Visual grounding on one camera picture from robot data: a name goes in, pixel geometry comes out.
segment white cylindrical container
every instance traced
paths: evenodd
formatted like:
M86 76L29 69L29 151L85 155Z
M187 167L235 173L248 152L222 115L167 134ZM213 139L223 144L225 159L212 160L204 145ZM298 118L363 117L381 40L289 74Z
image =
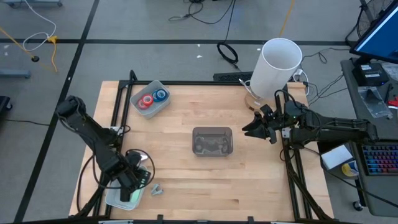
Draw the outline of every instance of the white cylindrical container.
M302 60L300 47L285 38L275 38L264 44L250 79L252 92L261 98L273 98L274 92L285 86Z

